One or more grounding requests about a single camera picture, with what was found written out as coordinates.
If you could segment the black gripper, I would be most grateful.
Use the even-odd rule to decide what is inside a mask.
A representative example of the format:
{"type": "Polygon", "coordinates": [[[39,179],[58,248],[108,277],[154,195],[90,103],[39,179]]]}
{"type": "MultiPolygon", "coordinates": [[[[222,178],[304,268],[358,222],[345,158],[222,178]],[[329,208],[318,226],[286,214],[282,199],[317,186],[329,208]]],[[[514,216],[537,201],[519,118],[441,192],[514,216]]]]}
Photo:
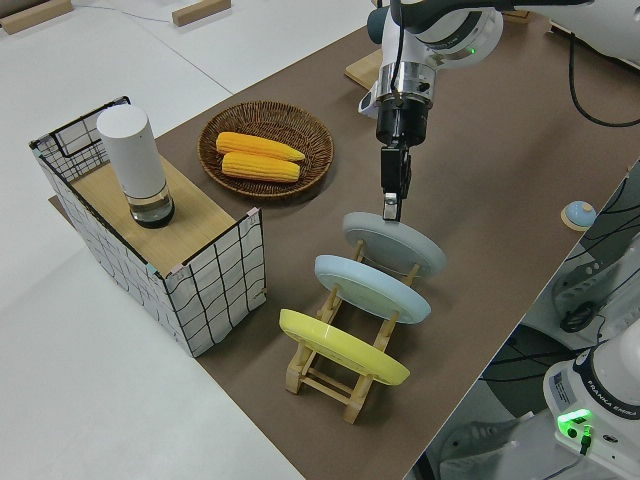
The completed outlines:
{"type": "Polygon", "coordinates": [[[382,217],[385,221],[401,220],[402,202],[411,183],[410,148],[426,138],[431,102],[405,97],[385,100],[379,111],[376,137],[381,148],[381,186],[384,192],[382,217]]]}

